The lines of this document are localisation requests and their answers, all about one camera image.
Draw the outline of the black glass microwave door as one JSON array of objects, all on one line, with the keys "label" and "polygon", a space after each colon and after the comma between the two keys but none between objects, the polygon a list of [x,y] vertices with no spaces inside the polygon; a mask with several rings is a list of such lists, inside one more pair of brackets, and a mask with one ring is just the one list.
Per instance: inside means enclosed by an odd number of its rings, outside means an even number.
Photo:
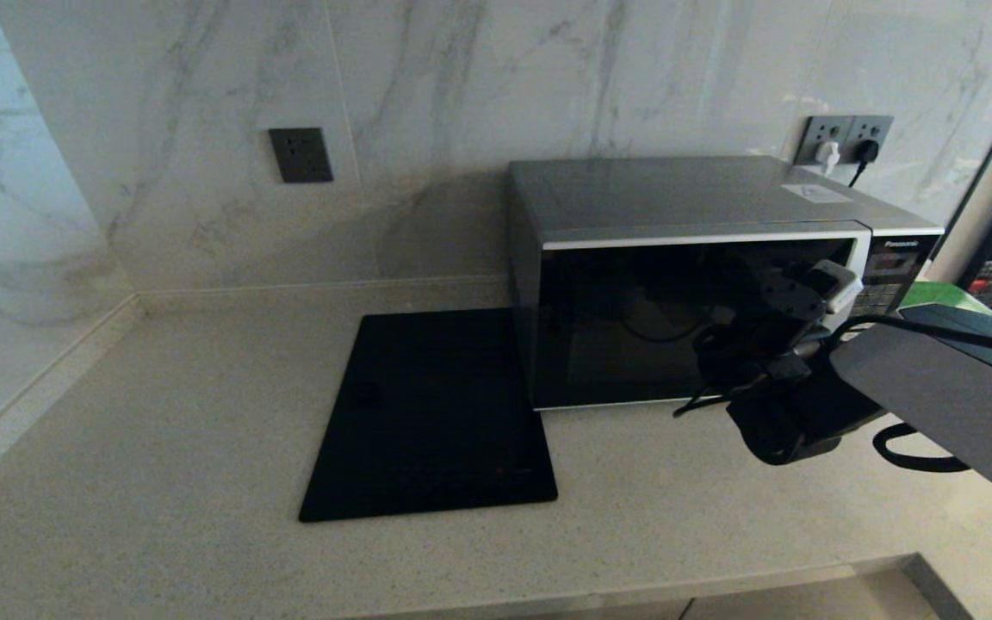
[{"label": "black glass microwave door", "polygon": [[693,398],[704,384],[692,342],[733,311],[732,282],[806,272],[831,260],[859,276],[871,239],[837,223],[800,234],[637,239],[543,250],[528,302],[532,400],[539,409]]}]

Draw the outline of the silver microwave oven body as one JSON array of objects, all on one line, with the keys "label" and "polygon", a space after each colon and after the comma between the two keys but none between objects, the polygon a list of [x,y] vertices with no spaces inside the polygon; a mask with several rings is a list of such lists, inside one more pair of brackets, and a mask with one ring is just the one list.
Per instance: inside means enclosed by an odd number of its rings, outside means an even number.
[{"label": "silver microwave oven body", "polygon": [[[814,204],[782,184],[821,184],[852,201]],[[532,403],[524,333],[543,250],[858,224],[871,235],[862,289],[851,307],[834,313],[826,328],[834,330],[855,315],[896,309],[945,232],[905,208],[771,157],[517,161],[508,165],[505,205],[511,299]]]}]

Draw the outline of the green plastic cutting board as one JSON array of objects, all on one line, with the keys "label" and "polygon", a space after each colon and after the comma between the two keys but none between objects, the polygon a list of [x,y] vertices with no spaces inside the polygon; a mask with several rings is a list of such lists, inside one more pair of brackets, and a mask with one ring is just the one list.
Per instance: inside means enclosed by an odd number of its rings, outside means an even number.
[{"label": "green plastic cutting board", "polygon": [[917,280],[909,287],[907,293],[899,302],[898,309],[921,305],[941,305],[945,307],[960,307],[973,313],[992,315],[992,309],[985,306],[971,294],[952,285],[949,282],[930,282]]}]

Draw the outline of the black power plug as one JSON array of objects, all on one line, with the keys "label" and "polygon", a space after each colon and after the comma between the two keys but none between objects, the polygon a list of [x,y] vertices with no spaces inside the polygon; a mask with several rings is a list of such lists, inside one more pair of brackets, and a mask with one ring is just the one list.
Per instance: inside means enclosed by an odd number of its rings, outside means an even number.
[{"label": "black power plug", "polygon": [[881,149],[881,146],[874,139],[865,139],[859,142],[854,152],[855,157],[857,157],[857,170],[855,170],[849,182],[849,188],[854,188],[854,185],[858,183],[859,177],[866,172],[869,165],[877,161],[879,149]]}]

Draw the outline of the grey socket with white plug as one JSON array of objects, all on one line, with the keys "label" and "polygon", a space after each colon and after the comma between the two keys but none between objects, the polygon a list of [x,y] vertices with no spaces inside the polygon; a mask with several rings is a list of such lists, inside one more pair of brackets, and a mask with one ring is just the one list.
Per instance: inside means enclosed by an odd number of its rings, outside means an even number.
[{"label": "grey socket with white plug", "polygon": [[845,164],[846,162],[842,161],[844,158],[843,145],[844,139],[849,133],[852,119],[853,116],[810,116],[795,152],[794,165],[820,166],[816,163],[814,156],[816,147],[824,140],[840,142],[841,158],[839,164]]}]

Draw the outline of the grey socket with black plug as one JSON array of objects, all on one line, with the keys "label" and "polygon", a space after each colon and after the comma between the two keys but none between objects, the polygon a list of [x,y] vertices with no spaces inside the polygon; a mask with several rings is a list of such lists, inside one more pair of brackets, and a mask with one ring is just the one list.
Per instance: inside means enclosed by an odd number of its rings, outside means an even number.
[{"label": "grey socket with black plug", "polygon": [[861,154],[867,152],[866,144],[874,142],[875,157],[871,158],[871,163],[877,160],[878,150],[884,146],[887,133],[890,132],[894,121],[893,116],[857,115],[852,119],[852,123],[844,139],[843,162],[846,164],[859,164]]}]

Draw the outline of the beige narrow cabinet front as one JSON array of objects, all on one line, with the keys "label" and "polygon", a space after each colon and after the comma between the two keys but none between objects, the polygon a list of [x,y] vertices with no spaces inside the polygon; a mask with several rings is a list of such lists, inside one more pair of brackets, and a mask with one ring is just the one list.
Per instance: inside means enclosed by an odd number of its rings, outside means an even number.
[{"label": "beige narrow cabinet front", "polygon": [[897,572],[700,598],[680,620],[938,620]]}]

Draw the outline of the beige wide cabinet front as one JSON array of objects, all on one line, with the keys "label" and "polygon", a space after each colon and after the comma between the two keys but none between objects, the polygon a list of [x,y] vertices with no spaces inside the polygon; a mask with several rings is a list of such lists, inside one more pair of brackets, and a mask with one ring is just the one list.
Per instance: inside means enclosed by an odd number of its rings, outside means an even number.
[{"label": "beige wide cabinet front", "polygon": [[604,604],[578,610],[517,613],[496,620],[682,620],[694,603],[692,598],[653,603]]}]

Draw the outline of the black glass induction cooktop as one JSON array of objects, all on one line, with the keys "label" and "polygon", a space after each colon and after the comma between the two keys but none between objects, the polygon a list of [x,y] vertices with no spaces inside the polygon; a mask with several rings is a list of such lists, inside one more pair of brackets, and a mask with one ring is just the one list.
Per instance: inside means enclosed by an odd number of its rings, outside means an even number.
[{"label": "black glass induction cooktop", "polygon": [[558,497],[508,307],[362,318],[302,523]]}]

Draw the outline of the single dark grey wall socket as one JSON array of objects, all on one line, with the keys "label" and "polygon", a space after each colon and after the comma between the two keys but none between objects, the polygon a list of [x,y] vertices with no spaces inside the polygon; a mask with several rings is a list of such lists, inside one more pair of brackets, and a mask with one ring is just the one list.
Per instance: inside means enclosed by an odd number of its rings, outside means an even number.
[{"label": "single dark grey wall socket", "polygon": [[334,182],[322,128],[271,128],[268,136],[283,183]]}]

